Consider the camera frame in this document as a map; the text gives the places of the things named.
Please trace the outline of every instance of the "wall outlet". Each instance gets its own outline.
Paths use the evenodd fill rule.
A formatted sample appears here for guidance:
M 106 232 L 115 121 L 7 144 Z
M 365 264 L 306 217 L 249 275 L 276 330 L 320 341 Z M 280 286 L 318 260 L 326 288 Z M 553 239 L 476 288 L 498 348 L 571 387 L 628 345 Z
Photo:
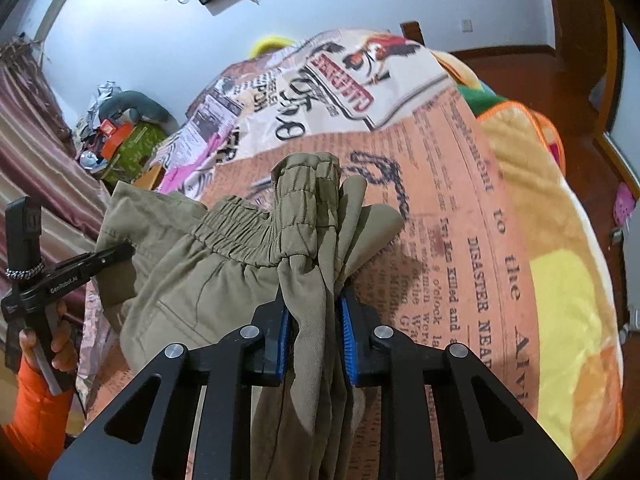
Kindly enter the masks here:
M 466 20 L 460 21 L 460 27 L 462 28 L 462 32 L 473 32 L 474 24 L 471 23 L 471 19 L 467 18 Z

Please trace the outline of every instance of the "pink slipper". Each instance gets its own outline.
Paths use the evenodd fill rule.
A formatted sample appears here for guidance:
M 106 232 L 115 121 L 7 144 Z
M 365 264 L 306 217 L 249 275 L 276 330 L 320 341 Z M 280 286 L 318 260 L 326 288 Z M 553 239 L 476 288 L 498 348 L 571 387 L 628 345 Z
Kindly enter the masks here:
M 616 195 L 616 203 L 613 205 L 613 219 L 618 226 L 622 226 L 631 212 L 636 206 L 634 196 L 631 194 L 631 190 L 623 182 L 618 187 L 618 193 Z

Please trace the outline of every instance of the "orange sleeve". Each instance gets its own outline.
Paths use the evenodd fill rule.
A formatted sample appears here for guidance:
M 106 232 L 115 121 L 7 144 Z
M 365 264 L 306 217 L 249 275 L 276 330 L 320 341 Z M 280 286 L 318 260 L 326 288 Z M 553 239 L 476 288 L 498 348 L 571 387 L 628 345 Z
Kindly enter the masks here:
M 64 449 L 66 420 L 73 390 L 52 396 L 44 378 L 22 358 L 14 421 L 7 438 L 33 473 L 46 480 Z

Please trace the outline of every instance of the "bed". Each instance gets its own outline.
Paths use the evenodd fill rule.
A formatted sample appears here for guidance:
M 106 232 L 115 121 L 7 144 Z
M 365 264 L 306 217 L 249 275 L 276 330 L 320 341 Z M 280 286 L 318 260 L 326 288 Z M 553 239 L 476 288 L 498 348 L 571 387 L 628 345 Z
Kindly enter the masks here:
M 622 432 L 622 353 L 606 262 L 547 118 L 449 54 L 365 30 L 235 64 L 188 117 L 154 161 L 159 192 L 268 209 L 284 155 L 337 155 L 344 176 L 367 180 L 367 201 L 405 221 L 355 277 L 360 299 L 422 344 L 470 346 L 581 479 L 596 470 Z M 130 378 L 90 287 L 78 378 L 90 419 Z M 350 478 L 368 478 L 379 410 L 358 430 Z

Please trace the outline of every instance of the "silver chain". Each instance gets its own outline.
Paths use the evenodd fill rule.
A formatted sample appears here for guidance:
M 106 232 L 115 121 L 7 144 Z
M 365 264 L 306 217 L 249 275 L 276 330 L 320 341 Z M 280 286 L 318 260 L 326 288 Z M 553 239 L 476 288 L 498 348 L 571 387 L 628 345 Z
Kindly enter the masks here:
M 40 263 L 33 267 L 33 269 L 29 269 L 29 270 L 11 270 L 11 269 L 7 269 L 6 270 L 6 276 L 10 279 L 10 280 L 30 280 L 31 278 L 33 278 L 34 276 L 37 276 L 38 273 L 42 272 L 42 269 L 44 269 L 44 262 L 41 260 Z

